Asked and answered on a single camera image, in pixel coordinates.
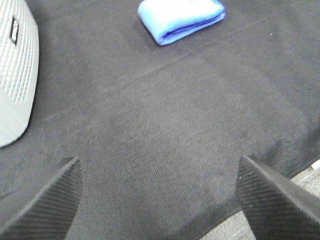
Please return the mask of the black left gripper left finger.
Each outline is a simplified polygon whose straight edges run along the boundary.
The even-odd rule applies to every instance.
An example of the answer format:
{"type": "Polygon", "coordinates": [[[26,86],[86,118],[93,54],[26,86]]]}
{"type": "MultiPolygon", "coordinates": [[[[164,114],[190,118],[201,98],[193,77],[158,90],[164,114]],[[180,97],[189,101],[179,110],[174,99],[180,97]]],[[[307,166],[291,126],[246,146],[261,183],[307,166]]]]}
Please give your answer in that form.
{"type": "Polygon", "coordinates": [[[63,240],[83,193],[82,167],[68,157],[27,185],[0,197],[2,240],[63,240]]]}

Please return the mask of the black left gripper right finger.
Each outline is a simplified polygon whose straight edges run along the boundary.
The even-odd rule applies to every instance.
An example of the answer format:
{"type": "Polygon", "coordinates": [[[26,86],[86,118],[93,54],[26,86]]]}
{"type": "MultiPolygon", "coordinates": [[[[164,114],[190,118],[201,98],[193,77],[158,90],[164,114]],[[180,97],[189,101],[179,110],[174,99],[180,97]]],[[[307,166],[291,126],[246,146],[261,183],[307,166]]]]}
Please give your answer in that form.
{"type": "Polygon", "coordinates": [[[318,240],[320,199],[260,160],[243,156],[236,196],[257,240],[318,240]]]}

